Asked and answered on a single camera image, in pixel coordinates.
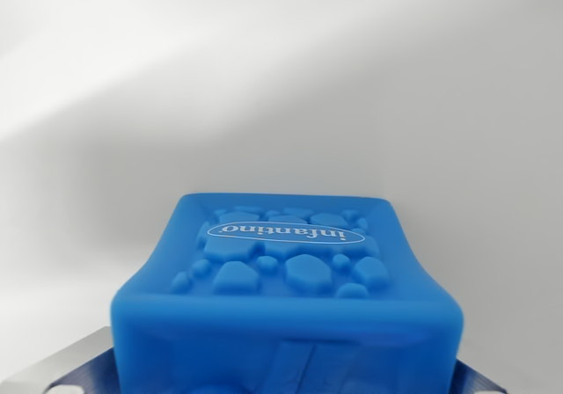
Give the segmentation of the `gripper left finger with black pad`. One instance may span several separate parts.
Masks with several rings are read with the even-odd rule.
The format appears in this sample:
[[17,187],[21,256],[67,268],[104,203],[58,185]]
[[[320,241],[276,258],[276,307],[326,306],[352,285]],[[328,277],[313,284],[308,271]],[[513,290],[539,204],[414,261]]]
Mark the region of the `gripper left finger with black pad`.
[[115,393],[115,359],[109,326],[40,362],[40,393],[73,385],[84,393]]

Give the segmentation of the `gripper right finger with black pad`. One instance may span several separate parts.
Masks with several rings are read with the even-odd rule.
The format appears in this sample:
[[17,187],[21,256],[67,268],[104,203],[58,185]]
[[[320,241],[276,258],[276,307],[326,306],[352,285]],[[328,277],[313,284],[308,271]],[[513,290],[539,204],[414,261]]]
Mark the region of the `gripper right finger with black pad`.
[[497,332],[466,328],[458,356],[508,392],[527,393],[528,378],[522,364],[526,336],[523,328],[500,328]]

